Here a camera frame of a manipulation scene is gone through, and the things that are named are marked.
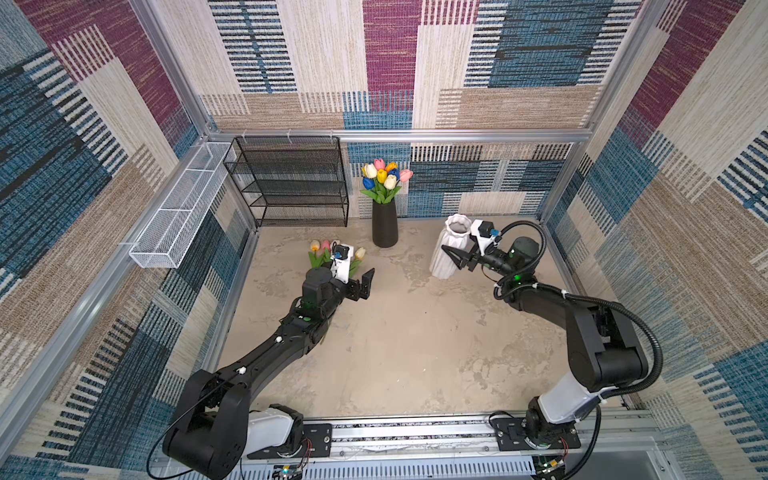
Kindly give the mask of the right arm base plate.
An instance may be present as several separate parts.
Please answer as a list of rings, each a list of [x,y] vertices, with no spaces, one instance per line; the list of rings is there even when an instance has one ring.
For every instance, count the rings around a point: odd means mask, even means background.
[[[551,425],[525,418],[500,415],[488,420],[502,452],[579,449],[582,442],[573,423]]]

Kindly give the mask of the black tapered vase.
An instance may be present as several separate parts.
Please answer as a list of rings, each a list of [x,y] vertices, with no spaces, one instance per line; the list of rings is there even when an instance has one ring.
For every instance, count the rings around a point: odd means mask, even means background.
[[[398,242],[398,220],[395,200],[372,204],[372,239],[380,248],[390,248]]]

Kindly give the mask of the white tulip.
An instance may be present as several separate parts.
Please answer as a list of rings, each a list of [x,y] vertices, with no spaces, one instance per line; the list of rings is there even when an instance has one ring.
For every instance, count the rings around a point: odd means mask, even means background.
[[[385,188],[383,184],[379,183],[377,181],[377,172],[378,170],[374,166],[373,163],[364,164],[361,167],[362,170],[362,189],[361,193],[368,198],[370,198],[373,202],[382,204],[385,197]],[[366,190],[363,186],[363,179],[364,178],[370,178],[373,179],[375,182],[375,188],[371,190]]]
[[[392,201],[399,189],[399,180],[395,175],[388,175],[383,184],[385,188],[386,196],[384,197],[384,204],[388,204]]]

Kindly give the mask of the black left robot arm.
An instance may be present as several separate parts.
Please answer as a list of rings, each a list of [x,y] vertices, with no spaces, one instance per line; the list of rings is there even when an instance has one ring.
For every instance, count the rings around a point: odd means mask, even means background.
[[[342,281],[327,267],[309,270],[301,296],[268,339],[228,366],[190,376],[157,447],[208,479],[225,478],[243,457],[262,450],[299,453],[308,443],[302,414],[280,404],[261,411],[251,405],[279,373],[323,340],[344,300],[369,298],[374,275],[368,270]]]

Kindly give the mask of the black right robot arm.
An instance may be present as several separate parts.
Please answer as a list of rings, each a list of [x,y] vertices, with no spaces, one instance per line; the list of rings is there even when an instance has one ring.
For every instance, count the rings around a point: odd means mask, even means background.
[[[459,269],[498,273],[495,299],[565,331],[569,371],[526,412],[523,431],[532,447],[550,446],[602,401],[642,391],[660,377],[663,352],[650,327],[620,303],[539,282],[535,269],[544,247],[537,241],[519,237],[504,250],[496,240],[477,237],[468,250],[441,250]]]

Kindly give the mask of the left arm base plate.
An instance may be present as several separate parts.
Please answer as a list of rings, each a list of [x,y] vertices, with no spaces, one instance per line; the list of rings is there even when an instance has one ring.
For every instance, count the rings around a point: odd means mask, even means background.
[[[246,454],[248,460],[299,460],[306,452],[309,459],[328,458],[331,455],[333,426],[331,423],[305,424],[302,431],[302,441],[293,449],[289,447],[269,447]]]

